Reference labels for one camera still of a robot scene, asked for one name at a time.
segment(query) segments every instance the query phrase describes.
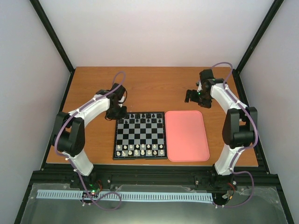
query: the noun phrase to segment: white wall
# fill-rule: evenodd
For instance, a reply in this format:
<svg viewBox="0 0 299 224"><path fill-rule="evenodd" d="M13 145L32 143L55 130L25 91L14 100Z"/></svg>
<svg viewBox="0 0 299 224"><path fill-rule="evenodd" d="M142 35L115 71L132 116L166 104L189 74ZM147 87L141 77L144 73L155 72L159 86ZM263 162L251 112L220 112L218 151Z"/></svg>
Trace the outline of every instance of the white wall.
<svg viewBox="0 0 299 224"><path fill-rule="evenodd" d="M299 1L284 1L241 77L271 172L299 223Z"/></svg>
<svg viewBox="0 0 299 224"><path fill-rule="evenodd" d="M0 222L40 169L68 71L29 0L0 1Z"/></svg>
<svg viewBox="0 0 299 224"><path fill-rule="evenodd" d="M41 0L74 66L236 66L273 0Z"/></svg>

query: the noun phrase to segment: white strip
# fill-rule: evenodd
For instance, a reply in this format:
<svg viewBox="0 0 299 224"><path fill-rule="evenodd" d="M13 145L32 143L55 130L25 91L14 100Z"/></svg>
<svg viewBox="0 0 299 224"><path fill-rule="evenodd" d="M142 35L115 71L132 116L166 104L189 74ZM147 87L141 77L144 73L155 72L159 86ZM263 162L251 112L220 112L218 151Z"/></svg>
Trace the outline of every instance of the white strip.
<svg viewBox="0 0 299 224"><path fill-rule="evenodd" d="M99 197L110 191L102 191ZM77 190L38 190L37 197L41 199L76 199L81 200L84 191ZM211 193L155 193L155 192L117 192L125 202L200 202L211 203ZM103 201L119 201L115 194L109 194Z"/></svg>

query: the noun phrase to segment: robotic arm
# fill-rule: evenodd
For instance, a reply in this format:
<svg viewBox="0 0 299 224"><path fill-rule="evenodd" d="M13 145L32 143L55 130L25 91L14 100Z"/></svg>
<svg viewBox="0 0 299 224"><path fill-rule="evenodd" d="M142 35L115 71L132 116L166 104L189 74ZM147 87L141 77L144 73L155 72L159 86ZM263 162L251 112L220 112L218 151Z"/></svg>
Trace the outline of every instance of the robotic arm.
<svg viewBox="0 0 299 224"><path fill-rule="evenodd" d="M218 175L230 175L243 152L242 149L248 147L257 137L254 127L241 107L245 108L255 125L257 124L257 110L240 102L228 85L223 85L223 78L214 78L211 69L203 70L199 76L198 89L187 90L185 102L190 100L202 107L211 108L212 99L215 99L226 113L222 130L225 145L214 167Z"/></svg>
<svg viewBox="0 0 299 224"><path fill-rule="evenodd" d="M117 86L118 84L114 83L111 90ZM80 108L68 113L59 112L56 116L50 142L53 146L55 145L58 133L65 122L73 116L66 125L66 128L71 128L71 130L63 129L58 140L57 150L66 156L66 160L71 160L73 167L84 176L90 175L93 169L93 164L84 151L85 127L103 112L106 112L105 118L109 120L124 118L127 113L127 108L122 106L125 101L123 95L126 89L120 85L116 91L108 94L110 91L100 90Z"/></svg>

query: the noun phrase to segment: brown wooden surface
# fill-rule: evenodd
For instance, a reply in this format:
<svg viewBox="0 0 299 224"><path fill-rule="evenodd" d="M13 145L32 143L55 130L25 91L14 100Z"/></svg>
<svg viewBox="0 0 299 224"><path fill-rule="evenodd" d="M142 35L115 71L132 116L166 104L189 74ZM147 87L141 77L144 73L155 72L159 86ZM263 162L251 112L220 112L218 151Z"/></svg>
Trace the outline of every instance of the brown wooden surface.
<svg viewBox="0 0 299 224"><path fill-rule="evenodd" d="M184 102L186 90L196 89L199 72L204 67L77 67L63 111L69 112L90 100L100 89L110 89L112 79L118 71L127 74L124 83L128 90L125 105L128 112L198 110L203 114L210 158L205 162L171 162L170 160L117 160L112 159L114 147L115 121L104 119L104 113L95 118L85 130L85 152L93 164L146 164L146 165L195 165L211 166L219 158L224 142L222 127L225 113L213 100L212 108L206 109L197 103ZM215 68L215 77L225 78L229 68ZM237 95L231 77L228 85ZM58 157L52 147L47 163L66 163ZM237 166L257 166L253 149L245 151Z"/></svg>

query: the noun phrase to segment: pink tray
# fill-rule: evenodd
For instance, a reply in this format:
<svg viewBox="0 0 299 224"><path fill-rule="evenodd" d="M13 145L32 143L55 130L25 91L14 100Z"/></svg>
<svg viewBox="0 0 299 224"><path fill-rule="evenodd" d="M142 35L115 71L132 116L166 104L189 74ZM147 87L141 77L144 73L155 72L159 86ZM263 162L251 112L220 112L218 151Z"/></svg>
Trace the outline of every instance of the pink tray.
<svg viewBox="0 0 299 224"><path fill-rule="evenodd" d="M172 162L207 161L210 157L202 114L199 111L165 113L168 159Z"/></svg>

